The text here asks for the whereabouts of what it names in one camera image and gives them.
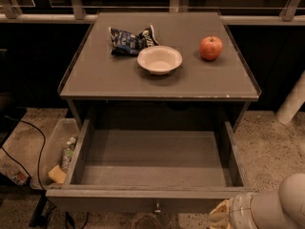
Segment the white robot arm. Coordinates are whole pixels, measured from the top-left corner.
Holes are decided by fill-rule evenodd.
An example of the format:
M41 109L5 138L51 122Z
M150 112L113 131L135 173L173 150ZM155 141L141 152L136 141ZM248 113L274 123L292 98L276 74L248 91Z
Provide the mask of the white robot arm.
M254 190L220 202L209 229L305 228L305 74L274 114L248 114L237 133Z

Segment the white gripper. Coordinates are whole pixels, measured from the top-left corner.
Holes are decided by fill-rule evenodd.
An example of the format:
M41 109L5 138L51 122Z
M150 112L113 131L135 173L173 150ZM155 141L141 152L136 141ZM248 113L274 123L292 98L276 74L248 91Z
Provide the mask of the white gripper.
M210 229L258 229L251 210L253 197L254 193L242 193L221 201L208 215Z

